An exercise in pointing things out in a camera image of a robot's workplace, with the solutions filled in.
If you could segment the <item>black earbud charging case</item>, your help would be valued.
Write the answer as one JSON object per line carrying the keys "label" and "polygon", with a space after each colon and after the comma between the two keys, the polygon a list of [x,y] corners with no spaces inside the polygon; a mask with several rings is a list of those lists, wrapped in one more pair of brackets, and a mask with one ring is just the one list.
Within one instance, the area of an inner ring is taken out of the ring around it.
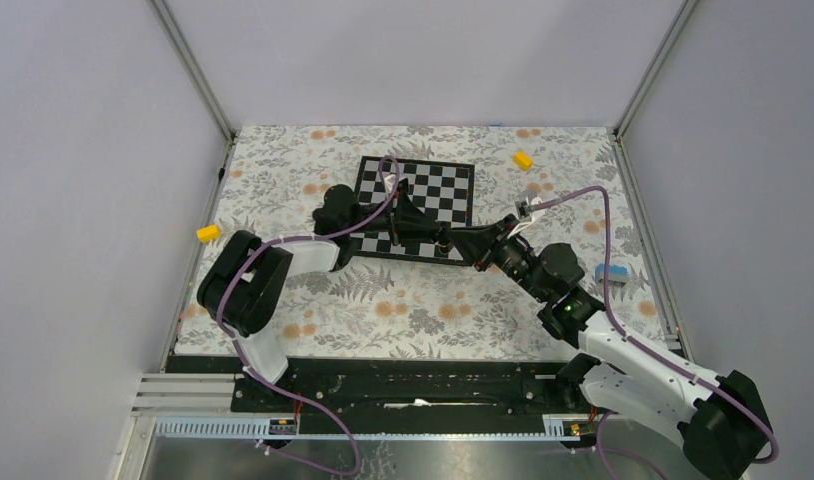
{"label": "black earbud charging case", "polygon": [[447,257],[453,250],[453,245],[450,242],[437,242],[435,244],[435,254],[441,257]]}

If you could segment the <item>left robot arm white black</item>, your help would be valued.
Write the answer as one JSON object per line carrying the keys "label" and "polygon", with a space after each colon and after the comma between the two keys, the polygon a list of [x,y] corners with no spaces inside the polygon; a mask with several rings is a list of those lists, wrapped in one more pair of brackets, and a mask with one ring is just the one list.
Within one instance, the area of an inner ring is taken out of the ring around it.
{"label": "left robot arm white black", "polygon": [[293,397],[291,381],[282,377],[288,358],[267,331],[286,280],[345,267],[361,233],[385,232],[399,245],[437,242],[446,228],[412,203],[407,181],[366,206],[351,187],[338,184],[324,194],[312,218],[311,234],[264,241],[246,230],[235,232],[196,293],[197,303],[230,337],[244,371],[258,379],[255,398],[271,411],[284,409]]}

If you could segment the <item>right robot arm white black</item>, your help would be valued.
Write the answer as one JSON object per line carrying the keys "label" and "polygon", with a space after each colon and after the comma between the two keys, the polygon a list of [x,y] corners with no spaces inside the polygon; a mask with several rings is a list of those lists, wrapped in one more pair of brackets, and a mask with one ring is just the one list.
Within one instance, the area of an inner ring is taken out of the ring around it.
{"label": "right robot arm white black", "polygon": [[498,267],[542,304],[543,328],[577,349],[556,386],[560,405],[616,412],[673,442],[705,477],[740,478],[772,444],[755,382],[738,370],[721,375],[633,334],[580,286],[584,271],[570,245],[536,253],[517,225],[507,216],[489,226],[446,229],[441,242],[478,271]]}

